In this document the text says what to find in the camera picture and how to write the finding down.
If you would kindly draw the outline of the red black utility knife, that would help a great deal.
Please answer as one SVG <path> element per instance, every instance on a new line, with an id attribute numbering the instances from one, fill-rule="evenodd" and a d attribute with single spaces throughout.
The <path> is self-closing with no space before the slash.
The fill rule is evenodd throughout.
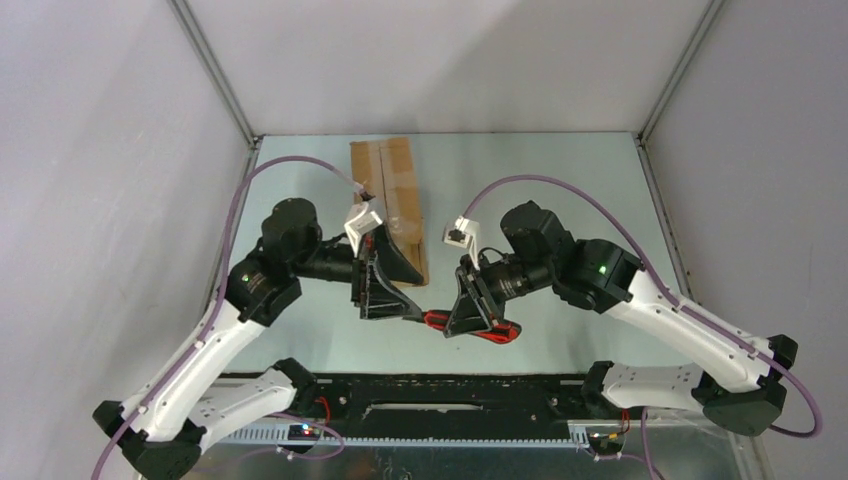
<path id="1" fill-rule="evenodd" d="M 489 323 L 476 316 L 459 318 L 448 310 L 427 310 L 420 315 L 405 317 L 405 320 L 421 323 L 431 329 L 439 331 L 445 338 L 452 338 L 460 335 L 471 335 L 501 345 L 514 341 L 488 340 L 486 338 L 486 332 L 490 329 Z"/>

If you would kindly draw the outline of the brown cardboard express box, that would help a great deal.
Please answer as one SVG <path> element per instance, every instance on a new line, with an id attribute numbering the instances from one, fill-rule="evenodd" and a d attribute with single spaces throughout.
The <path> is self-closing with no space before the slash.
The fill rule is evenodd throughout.
<path id="1" fill-rule="evenodd" d="M 378 198 L 386 211 L 389 234 L 403 258 L 421 277 L 403 281 L 402 286 L 423 287 L 429 283 L 419 185 L 410 140 L 393 137 L 354 141 L 350 144 L 353 179 Z"/>

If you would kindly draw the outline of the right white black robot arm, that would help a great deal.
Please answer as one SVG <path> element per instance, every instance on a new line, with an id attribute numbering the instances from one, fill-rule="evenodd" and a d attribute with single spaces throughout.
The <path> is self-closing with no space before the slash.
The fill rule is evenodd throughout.
<path id="1" fill-rule="evenodd" d="M 797 343 L 734 329 L 697 304 L 662 293 L 646 265 L 603 239 L 575 239 L 551 211 L 534 202 L 509 210 L 500 228 L 511 252 L 488 261 L 477 246 L 479 225 L 465 217 L 445 229 L 446 244 L 464 255 L 456 269 L 458 296 L 446 314 L 426 323 L 446 337 L 473 335 L 497 344 L 515 340 L 519 324 L 505 315 L 513 299 L 550 290 L 566 304 L 628 323 L 684 354 L 676 367 L 595 362 L 581 402 L 596 418 L 633 407 L 699 412 L 715 425 L 755 437 L 780 417 L 784 373 Z"/>

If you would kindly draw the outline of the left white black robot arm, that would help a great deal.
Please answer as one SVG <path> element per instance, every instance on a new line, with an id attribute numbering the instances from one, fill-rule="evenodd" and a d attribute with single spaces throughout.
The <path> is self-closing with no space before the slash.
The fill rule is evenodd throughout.
<path id="1" fill-rule="evenodd" d="M 301 296 L 304 278 L 349 284 L 364 319 L 416 313 L 399 285 L 424 281 L 393 241 L 374 199 L 353 205 L 343 233 L 332 239 L 324 238 L 310 201 L 279 202 L 179 351 L 136 394 L 95 409 L 95 422 L 138 473 L 179 479 L 232 432 L 265 416 L 299 417 L 317 407 L 316 377 L 291 358 L 251 383 L 207 396 L 230 361 Z"/>

